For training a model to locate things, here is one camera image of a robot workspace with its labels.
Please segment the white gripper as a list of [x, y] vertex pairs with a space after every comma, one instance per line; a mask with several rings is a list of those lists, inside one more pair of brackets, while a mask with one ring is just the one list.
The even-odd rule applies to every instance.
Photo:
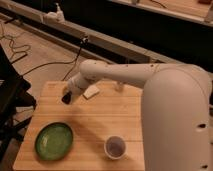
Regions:
[[71, 94], [73, 96], [80, 96], [88, 88], [87, 80], [80, 74], [72, 76], [63, 89], [63, 94]]

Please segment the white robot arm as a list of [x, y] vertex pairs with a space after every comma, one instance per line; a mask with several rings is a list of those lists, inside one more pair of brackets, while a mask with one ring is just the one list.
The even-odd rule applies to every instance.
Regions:
[[67, 81], [62, 101], [76, 101], [103, 78], [142, 90], [145, 171], [213, 171], [209, 111], [212, 81], [203, 68], [85, 60]]

